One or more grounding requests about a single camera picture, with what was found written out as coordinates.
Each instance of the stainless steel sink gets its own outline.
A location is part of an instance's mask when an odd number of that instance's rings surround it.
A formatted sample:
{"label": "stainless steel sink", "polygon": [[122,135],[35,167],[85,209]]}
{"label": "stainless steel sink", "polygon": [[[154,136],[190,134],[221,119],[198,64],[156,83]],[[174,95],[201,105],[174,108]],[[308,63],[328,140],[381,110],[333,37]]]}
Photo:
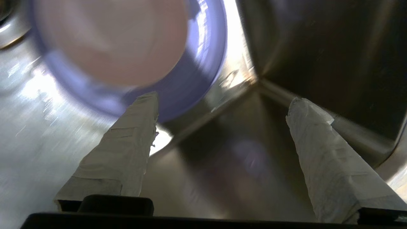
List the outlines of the stainless steel sink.
{"label": "stainless steel sink", "polygon": [[[334,128],[380,165],[404,126],[405,3],[223,2],[221,75],[198,105],[158,126],[141,196],[156,216],[312,222],[287,107],[303,96],[326,108]],[[115,120],[69,95],[30,35],[0,60],[0,225],[16,228],[30,213],[56,210],[56,192]],[[403,181],[399,170],[379,170]]]}

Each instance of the sink basin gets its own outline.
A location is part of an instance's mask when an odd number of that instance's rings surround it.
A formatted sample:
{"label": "sink basin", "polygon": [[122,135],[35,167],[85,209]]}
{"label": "sink basin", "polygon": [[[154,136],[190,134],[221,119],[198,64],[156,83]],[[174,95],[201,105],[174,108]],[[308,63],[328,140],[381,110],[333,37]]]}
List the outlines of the sink basin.
{"label": "sink basin", "polygon": [[[378,167],[407,139],[404,3],[391,2],[223,1],[219,77],[192,109],[158,125],[151,147],[141,196],[155,215],[315,221],[285,123],[295,96],[331,112],[333,127]],[[53,197],[115,118],[65,90],[31,35],[0,60],[0,224],[16,228],[56,211]],[[399,167],[405,158],[396,157]],[[404,181],[386,163],[382,176]]]}

